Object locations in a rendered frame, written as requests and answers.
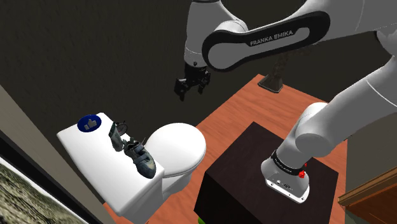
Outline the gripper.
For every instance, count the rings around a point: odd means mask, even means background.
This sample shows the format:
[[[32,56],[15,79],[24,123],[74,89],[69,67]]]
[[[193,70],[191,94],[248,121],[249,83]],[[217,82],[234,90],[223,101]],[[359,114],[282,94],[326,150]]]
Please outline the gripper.
[[[174,92],[179,96],[180,101],[185,100],[185,94],[189,91],[192,84],[198,84],[198,93],[203,94],[205,87],[210,84],[211,74],[207,67],[195,67],[185,64],[185,77],[183,79],[176,79],[174,85]]]

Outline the dark twisted floor lamp base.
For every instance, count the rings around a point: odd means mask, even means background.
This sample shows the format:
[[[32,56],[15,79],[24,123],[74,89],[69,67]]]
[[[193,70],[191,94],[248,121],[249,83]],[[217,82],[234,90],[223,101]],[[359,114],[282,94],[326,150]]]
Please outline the dark twisted floor lamp base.
[[[283,88],[282,73],[287,64],[287,61],[291,57],[291,54],[292,52],[285,52],[280,54],[271,72],[269,72],[258,82],[258,86],[267,89],[270,92],[279,93]]]

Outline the blue round thumbs-up badge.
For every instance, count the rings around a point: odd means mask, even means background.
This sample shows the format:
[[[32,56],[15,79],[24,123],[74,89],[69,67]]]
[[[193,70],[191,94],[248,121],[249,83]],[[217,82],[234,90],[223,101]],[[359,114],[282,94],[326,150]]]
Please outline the blue round thumbs-up badge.
[[[81,132],[93,132],[101,126],[102,120],[97,115],[86,115],[78,120],[77,127]]]

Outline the dark robot stand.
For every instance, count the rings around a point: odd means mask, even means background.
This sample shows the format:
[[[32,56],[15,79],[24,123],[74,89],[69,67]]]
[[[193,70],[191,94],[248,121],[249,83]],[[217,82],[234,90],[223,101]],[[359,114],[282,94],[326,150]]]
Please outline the dark robot stand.
[[[260,166],[282,138],[253,122],[206,170],[195,213],[205,224],[329,224],[338,172],[307,162],[307,200],[298,204],[267,186]]]

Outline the white toilet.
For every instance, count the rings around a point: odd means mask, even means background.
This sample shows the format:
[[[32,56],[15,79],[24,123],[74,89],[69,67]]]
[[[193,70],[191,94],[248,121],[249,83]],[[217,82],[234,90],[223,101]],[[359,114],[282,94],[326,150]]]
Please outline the white toilet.
[[[108,136],[112,120],[97,114],[101,126],[81,132],[77,123],[57,134],[79,171],[108,206],[134,224],[145,224],[170,195],[190,182],[192,172],[205,156],[206,142],[196,127],[171,123],[148,138],[145,149],[154,158],[153,179],[140,175],[133,160],[112,147]]]

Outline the wooden cabinet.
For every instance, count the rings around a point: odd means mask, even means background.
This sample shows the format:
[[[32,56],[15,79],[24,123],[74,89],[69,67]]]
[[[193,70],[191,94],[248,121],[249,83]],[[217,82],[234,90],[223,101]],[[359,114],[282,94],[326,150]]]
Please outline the wooden cabinet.
[[[397,224],[397,167],[341,195],[338,204],[369,224]]]

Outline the framed wall picture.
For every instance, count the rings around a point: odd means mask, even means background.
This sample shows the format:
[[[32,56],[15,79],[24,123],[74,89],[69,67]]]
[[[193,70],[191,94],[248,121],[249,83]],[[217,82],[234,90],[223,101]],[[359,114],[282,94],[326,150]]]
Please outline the framed wall picture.
[[[17,223],[104,224],[2,131],[0,205]]]

